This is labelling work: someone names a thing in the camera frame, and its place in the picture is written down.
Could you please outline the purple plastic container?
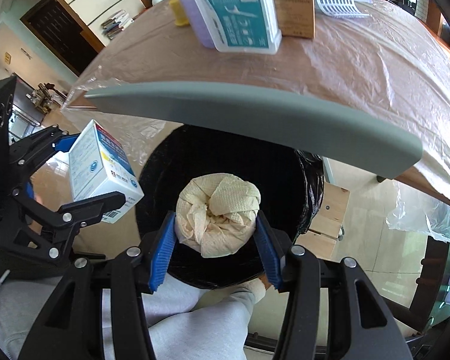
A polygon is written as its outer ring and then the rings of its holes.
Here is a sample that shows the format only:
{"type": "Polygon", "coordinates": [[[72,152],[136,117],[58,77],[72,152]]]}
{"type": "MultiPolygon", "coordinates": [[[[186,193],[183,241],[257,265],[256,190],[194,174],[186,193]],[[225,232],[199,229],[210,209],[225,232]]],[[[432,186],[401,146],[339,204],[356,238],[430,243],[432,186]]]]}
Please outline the purple plastic container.
{"type": "Polygon", "coordinates": [[[199,42],[206,48],[214,49],[215,44],[195,0],[179,1],[199,42]]]}

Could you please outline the brown cardboard box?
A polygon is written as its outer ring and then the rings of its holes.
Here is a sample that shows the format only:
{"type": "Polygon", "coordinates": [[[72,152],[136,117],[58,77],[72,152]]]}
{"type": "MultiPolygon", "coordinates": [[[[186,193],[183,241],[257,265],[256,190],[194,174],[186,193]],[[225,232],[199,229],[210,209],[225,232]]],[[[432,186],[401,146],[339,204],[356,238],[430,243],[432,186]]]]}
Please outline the brown cardboard box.
{"type": "Polygon", "coordinates": [[[283,36],[314,38],[314,0],[274,0],[274,7],[283,36]]]}

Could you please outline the grey table edge guard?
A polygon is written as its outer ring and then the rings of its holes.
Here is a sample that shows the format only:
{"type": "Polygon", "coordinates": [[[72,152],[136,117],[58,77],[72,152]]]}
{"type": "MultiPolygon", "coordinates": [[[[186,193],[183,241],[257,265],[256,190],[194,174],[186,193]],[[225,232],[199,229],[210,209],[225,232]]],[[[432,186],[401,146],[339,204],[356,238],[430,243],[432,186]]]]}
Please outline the grey table edge guard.
{"type": "Polygon", "coordinates": [[[412,133],[365,112],[289,91],[163,81],[89,90],[99,111],[212,128],[332,158],[394,179],[423,156],[412,133]]]}

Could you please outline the grey sweatpants leg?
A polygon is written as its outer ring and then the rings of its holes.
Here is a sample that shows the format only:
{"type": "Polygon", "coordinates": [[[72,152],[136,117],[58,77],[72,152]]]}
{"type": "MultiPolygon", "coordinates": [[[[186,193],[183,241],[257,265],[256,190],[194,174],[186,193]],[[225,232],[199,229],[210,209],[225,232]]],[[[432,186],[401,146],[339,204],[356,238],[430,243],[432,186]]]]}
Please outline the grey sweatpants leg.
{"type": "MultiPolygon", "coordinates": [[[[14,280],[0,275],[0,349],[17,359],[26,336],[60,277],[14,280]]],[[[244,359],[254,306],[270,284],[260,277],[227,290],[211,306],[197,308],[205,290],[167,275],[152,295],[144,294],[148,332],[157,359],[244,359]]]]}

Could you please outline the wooden stool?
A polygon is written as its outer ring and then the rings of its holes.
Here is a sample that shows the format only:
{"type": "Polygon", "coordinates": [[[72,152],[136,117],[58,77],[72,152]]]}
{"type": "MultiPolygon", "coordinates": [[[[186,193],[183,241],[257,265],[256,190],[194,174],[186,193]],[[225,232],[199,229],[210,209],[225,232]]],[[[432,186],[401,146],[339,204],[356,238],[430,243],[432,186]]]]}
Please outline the wooden stool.
{"type": "Polygon", "coordinates": [[[309,230],[297,238],[317,258],[332,260],[339,242],[350,192],[342,187],[325,183],[322,205],[309,230]]]}

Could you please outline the dark wooden chair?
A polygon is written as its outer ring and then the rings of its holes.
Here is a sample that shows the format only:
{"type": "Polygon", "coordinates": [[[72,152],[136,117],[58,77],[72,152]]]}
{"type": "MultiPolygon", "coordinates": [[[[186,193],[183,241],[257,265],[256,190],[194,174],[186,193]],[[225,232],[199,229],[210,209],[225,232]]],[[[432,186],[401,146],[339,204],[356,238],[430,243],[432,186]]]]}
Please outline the dark wooden chair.
{"type": "Polygon", "coordinates": [[[450,243],[429,236],[421,265],[410,306],[387,297],[384,300],[397,321],[418,333],[425,333],[450,318],[450,305],[446,304],[446,295],[450,293],[450,243]]]}

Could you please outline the clear plastic table cover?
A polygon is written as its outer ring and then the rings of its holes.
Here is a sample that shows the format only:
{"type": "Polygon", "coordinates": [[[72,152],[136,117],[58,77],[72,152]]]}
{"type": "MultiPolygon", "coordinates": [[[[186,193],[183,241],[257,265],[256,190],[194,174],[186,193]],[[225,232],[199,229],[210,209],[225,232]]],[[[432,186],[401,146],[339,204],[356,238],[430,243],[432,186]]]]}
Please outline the clear plastic table cover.
{"type": "Polygon", "coordinates": [[[371,0],[362,19],[315,17],[313,39],[285,37],[275,55],[221,53],[167,2],[144,12],[88,65],[67,108],[89,89],[147,81],[218,81],[310,95],[364,111],[420,138],[403,183],[450,203],[450,55],[414,16],[371,0]]]}

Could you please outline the teal dental floss box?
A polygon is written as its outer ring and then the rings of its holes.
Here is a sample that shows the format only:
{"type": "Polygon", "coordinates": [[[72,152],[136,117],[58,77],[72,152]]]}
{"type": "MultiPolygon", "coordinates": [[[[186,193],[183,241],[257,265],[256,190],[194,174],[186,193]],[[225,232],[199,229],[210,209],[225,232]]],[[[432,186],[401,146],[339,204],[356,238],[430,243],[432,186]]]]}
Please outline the teal dental floss box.
{"type": "Polygon", "coordinates": [[[282,34],[274,0],[195,0],[219,52],[274,55],[282,34]]]}

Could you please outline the beige paper towel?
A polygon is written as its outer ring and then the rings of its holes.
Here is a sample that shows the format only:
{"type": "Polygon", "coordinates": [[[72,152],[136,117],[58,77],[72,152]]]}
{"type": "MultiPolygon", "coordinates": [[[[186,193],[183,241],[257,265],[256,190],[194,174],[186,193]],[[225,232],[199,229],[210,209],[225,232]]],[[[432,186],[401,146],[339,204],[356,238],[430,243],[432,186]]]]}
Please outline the beige paper towel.
{"type": "Polygon", "coordinates": [[[194,178],[178,195],[175,234],[202,258],[235,254],[254,233],[260,203],[258,188],[235,175],[194,178]]]}

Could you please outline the white blue medicine box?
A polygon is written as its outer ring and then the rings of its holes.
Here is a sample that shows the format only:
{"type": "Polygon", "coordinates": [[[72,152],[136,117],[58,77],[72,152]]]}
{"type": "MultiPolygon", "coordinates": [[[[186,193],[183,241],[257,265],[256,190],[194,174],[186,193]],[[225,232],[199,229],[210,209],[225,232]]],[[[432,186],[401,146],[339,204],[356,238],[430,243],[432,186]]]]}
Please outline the white blue medicine box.
{"type": "Polygon", "coordinates": [[[94,119],[82,130],[68,155],[74,201],[112,192],[124,194],[125,203],[105,212],[103,222],[116,223],[144,197],[122,145],[94,119]]]}

